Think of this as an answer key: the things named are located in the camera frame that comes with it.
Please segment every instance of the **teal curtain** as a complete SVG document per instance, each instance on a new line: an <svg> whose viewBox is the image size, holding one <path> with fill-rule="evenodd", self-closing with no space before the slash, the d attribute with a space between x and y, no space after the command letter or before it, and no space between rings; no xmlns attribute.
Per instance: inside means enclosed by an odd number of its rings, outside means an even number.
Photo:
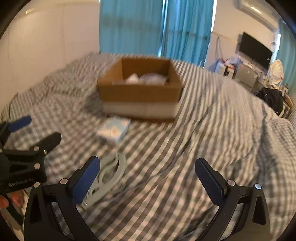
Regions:
<svg viewBox="0 0 296 241"><path fill-rule="evenodd" d="M166 0L166 11L162 55L204 66L213 0Z"/></svg>
<svg viewBox="0 0 296 241"><path fill-rule="evenodd" d="M277 59L281 60L284 67L283 85L289 85L289 92L296 89L296 39L292 35L287 25L279 22L281 43L277 54Z"/></svg>
<svg viewBox="0 0 296 241"><path fill-rule="evenodd" d="M163 0L101 0L102 52L158 55L162 35Z"/></svg>

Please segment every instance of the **television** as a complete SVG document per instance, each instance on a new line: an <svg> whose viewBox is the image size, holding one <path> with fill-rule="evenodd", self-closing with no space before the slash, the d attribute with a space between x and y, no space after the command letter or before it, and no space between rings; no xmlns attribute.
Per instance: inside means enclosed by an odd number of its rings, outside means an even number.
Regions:
<svg viewBox="0 0 296 241"><path fill-rule="evenodd" d="M245 32L242 35L239 51L249 56L265 69L268 69L272 52L269 48L265 47L262 43Z"/></svg>

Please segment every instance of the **air conditioner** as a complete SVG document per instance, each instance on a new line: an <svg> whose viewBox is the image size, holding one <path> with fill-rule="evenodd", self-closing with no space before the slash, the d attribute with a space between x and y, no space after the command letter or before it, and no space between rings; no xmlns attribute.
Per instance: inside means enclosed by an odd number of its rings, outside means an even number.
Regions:
<svg viewBox="0 0 296 241"><path fill-rule="evenodd" d="M258 9L247 0L239 0L239 10L251 15L272 31L276 31L278 29L278 21L275 17L265 13L261 9Z"/></svg>

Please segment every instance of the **plaid blanket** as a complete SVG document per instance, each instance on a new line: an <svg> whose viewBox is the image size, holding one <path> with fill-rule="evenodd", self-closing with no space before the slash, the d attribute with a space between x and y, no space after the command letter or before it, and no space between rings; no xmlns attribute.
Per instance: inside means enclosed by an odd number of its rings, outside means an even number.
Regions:
<svg viewBox="0 0 296 241"><path fill-rule="evenodd" d="M100 240L177 240L190 232L195 240L217 211L195 175L199 157L225 179L262 185L276 240L296 212L296 138L289 121L234 81L174 61L184 85L175 122L132 121L120 144L107 145L95 135L106 118L95 86L118 57L91 53L15 97L10 119L33 120L11 135L6 148L26 149L60 132L60 145L45 157L47 183L70 177L91 155L125 153L125 189L81 210Z"/></svg>

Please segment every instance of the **blue and white package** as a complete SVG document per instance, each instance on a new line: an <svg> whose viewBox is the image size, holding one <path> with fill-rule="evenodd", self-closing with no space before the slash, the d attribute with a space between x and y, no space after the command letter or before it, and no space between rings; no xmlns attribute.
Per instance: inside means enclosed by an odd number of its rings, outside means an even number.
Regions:
<svg viewBox="0 0 296 241"><path fill-rule="evenodd" d="M126 118L111 117L98 129L97 135L108 143L118 144L126 134L131 120Z"/></svg>

